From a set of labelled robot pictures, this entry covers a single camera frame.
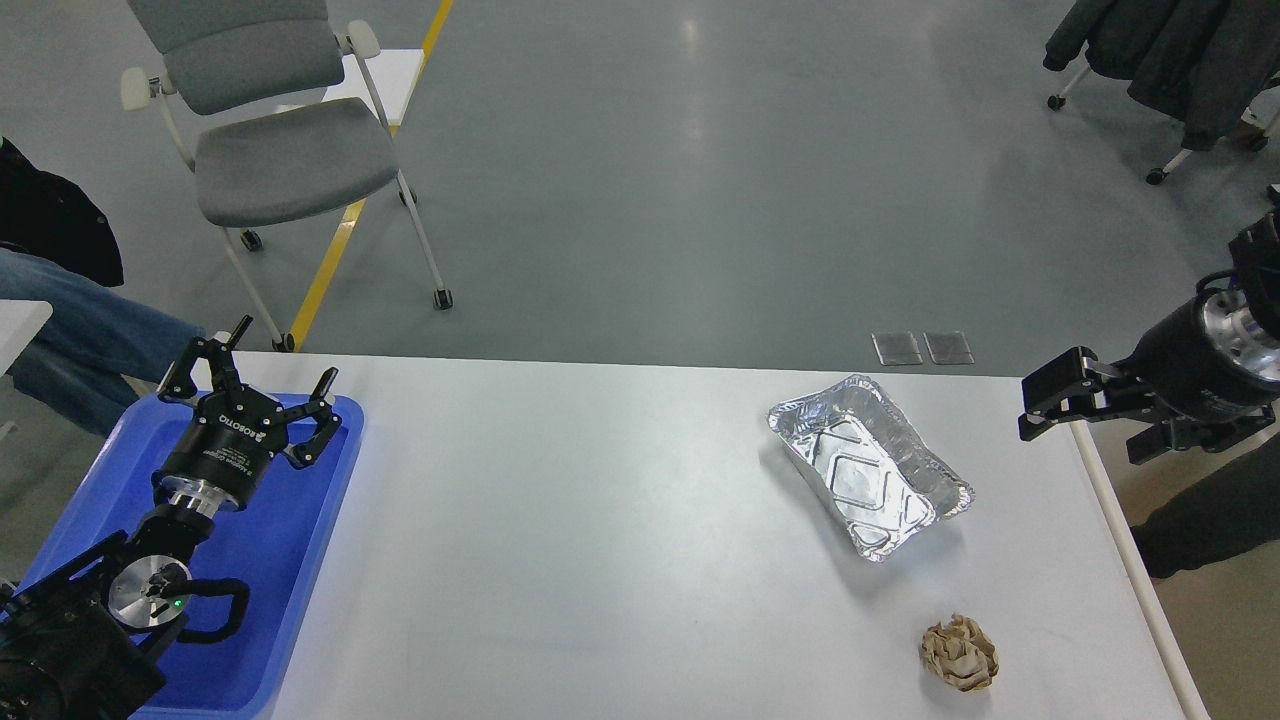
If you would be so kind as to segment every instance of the dark coat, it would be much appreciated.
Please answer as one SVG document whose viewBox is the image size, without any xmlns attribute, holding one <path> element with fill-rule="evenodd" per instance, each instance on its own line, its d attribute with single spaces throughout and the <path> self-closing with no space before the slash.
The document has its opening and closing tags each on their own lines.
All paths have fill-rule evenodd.
<svg viewBox="0 0 1280 720">
<path fill-rule="evenodd" d="M 1044 46 L 1044 67 L 1079 55 L 1129 96 L 1184 120 L 1183 147 L 1211 150 L 1280 68 L 1276 0 L 1078 0 Z"/>
<path fill-rule="evenodd" d="M 52 260 L 106 286 L 124 283 L 106 217 L 72 181 L 37 169 L 0 138 L 0 247 Z"/>
</svg>

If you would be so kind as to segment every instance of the yellow floor line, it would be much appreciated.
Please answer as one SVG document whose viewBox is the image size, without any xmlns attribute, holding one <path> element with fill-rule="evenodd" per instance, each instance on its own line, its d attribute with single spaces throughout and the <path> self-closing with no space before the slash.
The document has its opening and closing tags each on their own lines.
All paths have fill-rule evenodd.
<svg viewBox="0 0 1280 720">
<path fill-rule="evenodd" d="M 431 27 L 426 31 L 426 37 L 422 38 L 422 63 L 417 68 L 419 77 L 421 77 L 422 69 L 426 68 L 426 61 L 431 58 L 431 50 L 435 49 L 435 41 L 440 37 L 440 31 L 444 29 L 444 20 L 448 19 L 452 8 L 453 0 L 440 0 L 440 6 L 435 10 Z M 413 86 L 417 86 L 417 78 L 413 79 Z M 392 126 L 392 136 L 398 129 L 399 126 Z M 329 291 L 329 282 L 333 281 L 334 273 L 338 272 L 338 263 L 342 261 L 342 254 L 347 251 L 347 242 L 351 240 L 351 233 L 356 229 L 356 223 L 360 220 L 360 213 L 364 209 L 365 201 L 358 200 L 347 205 L 347 210 L 342 214 L 342 222 L 338 223 L 338 229 L 334 231 L 333 240 L 329 241 L 329 250 L 325 250 L 324 259 L 320 260 L 320 269 L 316 270 L 316 277 L 311 279 L 307 296 L 302 299 L 302 306 L 298 307 L 298 314 L 293 318 L 293 325 L 289 327 L 296 350 L 302 350 L 302 343 L 306 342 L 307 333 L 311 332 L 311 323 L 315 322 L 316 313 L 320 311 L 324 295 Z"/>
</svg>

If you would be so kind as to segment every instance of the person's leg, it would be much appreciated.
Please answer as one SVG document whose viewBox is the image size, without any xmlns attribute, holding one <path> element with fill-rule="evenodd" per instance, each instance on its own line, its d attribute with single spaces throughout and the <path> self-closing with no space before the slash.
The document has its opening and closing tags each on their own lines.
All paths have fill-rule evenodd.
<svg viewBox="0 0 1280 720">
<path fill-rule="evenodd" d="M 54 306 L 36 340 L 76 363 L 157 383 L 198 327 L 125 300 L 58 264 L 0 250 L 0 297 Z"/>
<path fill-rule="evenodd" d="M 1152 578 L 1280 539 L 1280 436 L 1174 496 L 1133 539 Z"/>
<path fill-rule="evenodd" d="M 138 400 L 120 375 L 82 365 L 35 341 L 9 368 L 13 387 L 81 428 L 106 437 L 120 414 Z"/>
</svg>

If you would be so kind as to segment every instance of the chair backrest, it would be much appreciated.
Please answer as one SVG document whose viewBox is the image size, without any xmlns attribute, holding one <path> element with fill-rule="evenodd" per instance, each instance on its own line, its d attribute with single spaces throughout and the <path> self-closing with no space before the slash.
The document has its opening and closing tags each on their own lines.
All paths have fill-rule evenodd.
<svg viewBox="0 0 1280 720">
<path fill-rule="evenodd" d="M 129 8 L 201 115 L 342 82 L 325 0 L 129 0 Z"/>
</svg>

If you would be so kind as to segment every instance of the robotic arm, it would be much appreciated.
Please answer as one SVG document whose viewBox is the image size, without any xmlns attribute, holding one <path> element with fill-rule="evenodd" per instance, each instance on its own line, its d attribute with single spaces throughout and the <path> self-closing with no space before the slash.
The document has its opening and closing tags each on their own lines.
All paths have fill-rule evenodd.
<svg viewBox="0 0 1280 720">
<path fill-rule="evenodd" d="M 1201 279 L 1196 296 L 1106 364 L 1073 347 L 1023 379 L 1024 441 L 1057 423 L 1129 418 L 1140 465 L 1169 450 L 1220 452 L 1275 421 L 1280 398 L 1280 236 L 1268 213 L 1229 245 L 1234 266 Z M 1212 287 L 1229 281 L 1226 287 Z"/>
<path fill-rule="evenodd" d="M 248 507 L 276 455 L 306 468 L 342 424 L 329 395 L 334 368 L 288 409 L 241 382 L 232 351 L 250 322 L 225 342 L 192 338 L 160 383 L 160 400 L 189 405 L 193 418 L 152 474 L 156 506 L 133 534 L 106 537 L 0 607 L 0 720 L 123 720 L 165 685 L 156 660 L 174 642 L 216 643 L 239 629 L 248 585 L 192 578 L 196 546 L 215 514 Z M 200 359 L 214 389 L 196 400 Z M 289 443 L 287 425 L 303 418 L 315 432 Z M 210 596 L 230 596 L 225 623 L 188 629 L 187 603 Z"/>
</svg>

